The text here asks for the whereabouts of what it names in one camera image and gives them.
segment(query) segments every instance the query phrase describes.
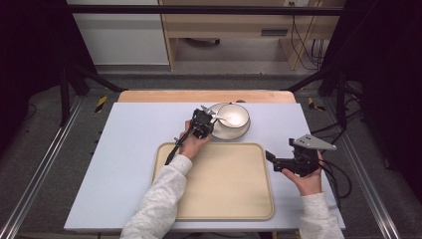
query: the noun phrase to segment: human arm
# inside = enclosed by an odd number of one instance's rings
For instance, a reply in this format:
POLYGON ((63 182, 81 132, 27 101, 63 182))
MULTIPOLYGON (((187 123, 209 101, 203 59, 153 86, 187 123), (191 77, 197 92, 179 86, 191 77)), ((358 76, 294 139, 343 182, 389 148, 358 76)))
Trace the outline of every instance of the human arm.
POLYGON ((185 175, 192 167, 190 158, 208 141, 209 137, 198 139, 190 135, 186 138, 179 154, 158 171, 135 214, 125 224, 120 238, 162 238, 170 230, 176 218, 177 203, 186 186, 185 175))
POLYGON ((338 225, 338 219, 329 212, 321 186, 321 170, 299 177, 283 169, 282 173, 298 188, 304 204, 304 215, 301 218, 301 238, 344 238, 338 225))

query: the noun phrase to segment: saucer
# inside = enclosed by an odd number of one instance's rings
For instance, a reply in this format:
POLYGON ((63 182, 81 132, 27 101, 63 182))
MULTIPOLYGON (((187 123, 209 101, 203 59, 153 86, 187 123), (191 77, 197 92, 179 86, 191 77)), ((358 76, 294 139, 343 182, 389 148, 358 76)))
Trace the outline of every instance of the saucer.
MULTIPOLYGON (((228 104, 229 103, 220 103, 210 107, 209 109, 218 115, 218 111, 228 104)), ((249 126, 251 125, 251 119, 249 119, 246 125, 241 130, 233 132, 225 129, 224 126, 221 125, 217 119, 214 119, 214 121, 214 130, 212 131, 211 135, 220 139, 235 139, 241 137, 248 131, 249 126)))

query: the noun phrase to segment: hazard tape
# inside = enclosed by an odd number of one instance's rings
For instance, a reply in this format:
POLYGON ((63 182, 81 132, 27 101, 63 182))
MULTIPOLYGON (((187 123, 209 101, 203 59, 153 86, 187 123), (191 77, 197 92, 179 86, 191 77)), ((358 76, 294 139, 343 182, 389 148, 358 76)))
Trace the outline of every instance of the hazard tape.
POLYGON ((101 97, 96 107, 96 113, 100 113, 106 103, 106 97, 101 97))
POLYGON ((317 110, 317 111, 320 111, 320 112, 325 112, 325 107, 317 107, 314 104, 314 100, 312 98, 308 98, 308 107, 310 109, 314 109, 314 110, 317 110))

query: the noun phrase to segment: forearm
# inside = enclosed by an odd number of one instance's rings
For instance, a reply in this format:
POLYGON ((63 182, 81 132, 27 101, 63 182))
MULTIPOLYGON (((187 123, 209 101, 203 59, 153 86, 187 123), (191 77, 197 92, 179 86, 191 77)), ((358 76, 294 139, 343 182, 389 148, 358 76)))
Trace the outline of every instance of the forearm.
POLYGON ((176 155, 159 170, 136 213, 124 226, 121 238, 162 238, 170 230, 186 186, 185 175, 191 167, 187 157, 176 155))
POLYGON ((301 218, 301 238, 344 238, 338 219, 326 205, 324 193, 302 197, 305 214, 301 218))

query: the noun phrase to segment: white table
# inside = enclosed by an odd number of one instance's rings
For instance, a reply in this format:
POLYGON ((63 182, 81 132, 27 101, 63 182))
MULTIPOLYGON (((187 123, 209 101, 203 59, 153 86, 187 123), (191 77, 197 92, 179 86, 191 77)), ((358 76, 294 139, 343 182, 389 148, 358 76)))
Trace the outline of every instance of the white table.
MULTIPOLYGON (((155 153, 184 130, 195 109, 217 103, 116 103, 65 225, 75 231, 118 231, 148 189, 155 153)), ((234 141, 256 142, 276 157, 293 158, 289 138, 309 133, 299 104, 242 104, 249 131, 234 141)), ((277 231, 297 229, 303 206, 296 187, 268 162, 275 212, 264 221, 176 221, 173 231, 277 231)), ((322 187, 330 211, 342 217, 328 181, 322 187)))

